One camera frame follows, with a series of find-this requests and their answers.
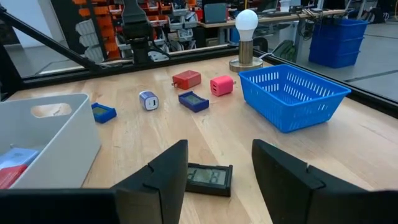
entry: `wooden tabletop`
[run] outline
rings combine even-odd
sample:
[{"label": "wooden tabletop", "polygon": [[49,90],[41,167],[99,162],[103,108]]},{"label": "wooden tabletop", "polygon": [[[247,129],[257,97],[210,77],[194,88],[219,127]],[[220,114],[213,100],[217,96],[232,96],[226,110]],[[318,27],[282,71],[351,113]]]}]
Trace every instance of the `wooden tabletop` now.
[{"label": "wooden tabletop", "polygon": [[[328,15],[335,15],[335,14],[343,14],[346,11],[344,9],[337,9],[337,10],[329,10],[323,12],[324,16]],[[287,22],[287,21],[296,21],[299,20],[300,18],[308,18],[309,16],[306,14],[300,14],[300,16],[294,14],[290,16],[280,16],[280,17],[262,17],[259,18],[259,23],[278,23],[278,22]],[[216,24],[205,24],[203,22],[198,22],[199,26],[202,26],[204,28],[213,28],[213,27],[232,27],[235,26],[235,20],[230,20],[227,22],[220,22]]]},{"label": "wooden tabletop", "polygon": [[[12,99],[83,92],[117,109],[117,118],[98,124],[102,147],[84,187],[110,187],[180,139],[188,139],[190,162],[234,165],[231,198],[186,193],[180,223],[271,223],[252,166],[253,139],[362,188],[398,188],[396,119],[346,98],[329,122],[282,134],[245,103],[240,80],[228,68],[232,58],[36,88]],[[172,87],[171,76],[185,70],[201,73],[202,83],[192,90],[210,100],[207,110],[193,113],[178,102],[184,91]],[[232,94],[210,93],[210,79],[220,75],[237,81]],[[157,110],[141,108],[142,90],[159,97]]]}]

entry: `black bar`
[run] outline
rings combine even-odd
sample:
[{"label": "black bar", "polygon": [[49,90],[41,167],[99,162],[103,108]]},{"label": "black bar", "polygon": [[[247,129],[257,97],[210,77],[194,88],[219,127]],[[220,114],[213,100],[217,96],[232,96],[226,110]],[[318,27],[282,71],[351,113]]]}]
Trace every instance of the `black bar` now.
[{"label": "black bar", "polygon": [[65,57],[69,58],[70,60],[78,63],[79,65],[85,68],[88,68],[90,70],[101,69],[101,67],[95,64],[94,62],[88,60],[87,58],[83,58],[82,56],[78,55],[76,52],[64,47],[63,45],[51,39],[50,37],[47,37],[45,34],[39,32],[35,28],[26,24],[25,22],[22,22],[18,18],[9,14],[4,7],[0,7],[0,19],[3,20],[4,22],[7,22],[10,26],[19,29],[21,32],[27,34],[28,36],[34,38],[40,43],[46,45],[47,47],[50,47],[54,51],[64,55]]},{"label": "black bar", "polygon": [[[254,50],[254,55],[255,56],[260,56],[265,54],[265,52],[262,52],[260,50]],[[370,91],[366,91],[363,89],[360,89],[356,86],[350,85],[349,83],[346,83],[344,81],[339,81],[334,78],[330,78],[326,75],[323,75],[321,73],[318,73],[316,71],[310,70],[308,68],[305,68],[303,66],[297,65],[296,63],[292,63],[290,61],[284,60],[282,58],[278,57],[273,57],[273,56],[266,56],[263,58],[264,61],[271,63],[273,65],[280,65],[280,64],[290,64],[295,67],[298,67],[302,70],[306,70],[308,72],[314,73],[316,75],[321,76],[324,79],[327,79],[331,82],[338,83],[342,86],[345,86],[351,90],[351,93],[347,95],[348,98],[357,101],[358,103],[361,103],[363,105],[366,105],[370,108],[373,108],[375,110],[378,110],[382,113],[388,114],[389,116],[392,116],[393,118],[398,118],[398,103],[392,99],[389,99],[387,97],[383,97],[380,95],[376,95],[375,93],[372,93]]]},{"label": "black bar", "polygon": [[104,57],[104,60],[106,60],[108,58],[108,54],[106,53],[104,39],[103,39],[103,36],[101,33],[100,26],[98,25],[98,21],[97,21],[96,15],[95,15],[93,3],[91,2],[91,0],[86,0],[86,1],[87,1],[88,10],[90,11],[90,18],[93,21],[94,30],[95,30],[95,33],[97,34],[99,47],[101,47],[102,56]]},{"label": "black bar", "polygon": [[237,55],[238,49],[231,47],[223,47],[218,50],[205,50],[203,52],[188,52],[185,54],[172,55],[170,60],[163,62],[151,62],[147,64],[133,65],[131,62],[122,63],[120,66],[112,66],[103,68],[98,71],[89,71],[87,69],[71,70],[66,72],[58,72],[39,77],[29,77],[24,79],[22,89],[38,88],[42,86],[58,85],[62,83],[87,80],[91,78],[106,77],[110,75],[118,75],[122,73],[137,72],[159,67],[167,67],[178,65],[181,63],[197,62],[219,57]]},{"label": "black bar", "polygon": [[23,81],[2,42],[0,42],[0,58],[0,100],[5,100],[21,89]]}]

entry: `pink power adapter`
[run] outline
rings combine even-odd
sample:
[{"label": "pink power adapter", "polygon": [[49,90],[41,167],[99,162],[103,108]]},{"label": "pink power adapter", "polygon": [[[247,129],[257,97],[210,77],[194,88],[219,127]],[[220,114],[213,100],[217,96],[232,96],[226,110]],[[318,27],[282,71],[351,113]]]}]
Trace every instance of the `pink power adapter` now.
[{"label": "pink power adapter", "polygon": [[210,80],[210,90],[216,96],[231,93],[234,90],[234,80],[227,75],[214,78]]}]

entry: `light bulb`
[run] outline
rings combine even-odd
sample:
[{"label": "light bulb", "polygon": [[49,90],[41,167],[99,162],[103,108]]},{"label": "light bulb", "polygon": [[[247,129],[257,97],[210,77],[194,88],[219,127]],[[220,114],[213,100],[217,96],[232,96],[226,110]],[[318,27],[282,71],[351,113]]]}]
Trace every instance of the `light bulb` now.
[{"label": "light bulb", "polygon": [[241,41],[250,41],[254,30],[259,23],[257,14],[250,9],[245,9],[236,17],[235,27],[239,32]]}]

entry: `blue basket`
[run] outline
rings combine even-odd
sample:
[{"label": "blue basket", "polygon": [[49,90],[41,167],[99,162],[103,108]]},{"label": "blue basket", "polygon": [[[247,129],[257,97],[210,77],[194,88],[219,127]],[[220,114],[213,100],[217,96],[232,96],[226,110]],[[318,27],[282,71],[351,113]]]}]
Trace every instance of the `blue basket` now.
[{"label": "blue basket", "polygon": [[351,90],[290,65],[240,72],[243,97],[279,131],[328,121]]},{"label": "blue basket", "polygon": [[327,54],[319,50],[310,51],[308,60],[319,65],[324,65],[331,68],[342,68],[350,65],[355,65],[359,52],[352,52],[347,54]]},{"label": "blue basket", "polygon": [[362,40],[364,38],[355,38],[350,40],[336,40],[329,38],[314,37],[311,41],[311,51],[318,51],[322,54],[347,54],[359,52]]},{"label": "blue basket", "polygon": [[313,36],[338,40],[349,40],[363,37],[368,22],[353,19],[323,19],[321,24],[315,25]]}]

